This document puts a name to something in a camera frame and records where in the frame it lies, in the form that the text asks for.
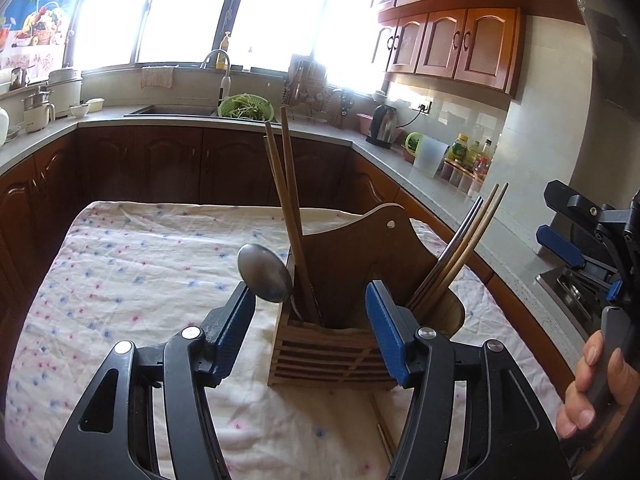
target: tablecloth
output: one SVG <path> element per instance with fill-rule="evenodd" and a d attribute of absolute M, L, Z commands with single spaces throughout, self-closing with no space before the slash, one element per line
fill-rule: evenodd
<path fill-rule="evenodd" d="M 305 233 L 356 218 L 302 210 Z M 412 224 L 439 254 L 443 242 Z M 236 254 L 257 242 L 284 260 L 289 241 L 279 208 L 91 204 L 65 238 L 17 345 L 7 392 L 6 438 L 38 477 L 68 416 L 113 345 L 166 341 L 223 306 L 239 281 Z M 484 285 L 464 267 L 451 285 L 465 306 L 455 341 L 505 343 L 554 420 L 560 399 Z M 366 394 L 277 386 L 266 381 L 278 306 L 257 301 L 230 377 L 208 390 L 210 411 L 231 476 L 237 479 L 381 479 L 388 462 Z M 445 476 L 456 472 L 465 390 L 456 385 Z M 410 390 L 376 394 L 396 442 Z M 154 396 L 161 472 L 173 478 L 162 410 Z"/>

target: screw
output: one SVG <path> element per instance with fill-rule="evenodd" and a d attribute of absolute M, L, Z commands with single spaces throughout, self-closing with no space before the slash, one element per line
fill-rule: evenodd
<path fill-rule="evenodd" d="M 196 339 L 200 335 L 200 329 L 197 326 L 188 326 L 182 331 L 182 337 L 185 339 Z"/>
<path fill-rule="evenodd" d="M 489 339 L 489 341 L 486 342 L 486 346 L 491 352 L 499 353 L 504 350 L 504 345 L 497 339 Z"/>
<path fill-rule="evenodd" d="M 418 335 L 422 339 L 433 339 L 434 337 L 436 337 L 436 334 L 437 332 L 433 328 L 430 328 L 428 326 L 421 326 L 418 329 Z"/>
<path fill-rule="evenodd" d="M 131 341 L 120 341 L 113 349 L 116 351 L 116 354 L 126 354 L 132 347 Z"/>

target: wall mural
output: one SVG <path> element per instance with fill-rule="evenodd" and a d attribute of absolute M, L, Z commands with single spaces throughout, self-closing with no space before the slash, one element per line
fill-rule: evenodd
<path fill-rule="evenodd" d="M 62 67 L 77 0 L 12 0 L 0 16 L 0 69 L 23 67 L 31 80 Z"/>

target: range hood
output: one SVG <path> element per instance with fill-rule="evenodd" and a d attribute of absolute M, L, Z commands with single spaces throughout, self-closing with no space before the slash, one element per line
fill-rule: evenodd
<path fill-rule="evenodd" d="M 587 25 L 602 96 L 640 120 L 640 60 L 604 0 L 578 0 Z"/>

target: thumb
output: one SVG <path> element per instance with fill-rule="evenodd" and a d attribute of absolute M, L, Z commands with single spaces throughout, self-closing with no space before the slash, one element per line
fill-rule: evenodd
<path fill-rule="evenodd" d="M 623 408 L 629 406 L 640 386 L 640 374 L 625 362 L 620 348 L 616 348 L 611 355 L 607 380 L 618 405 Z"/>

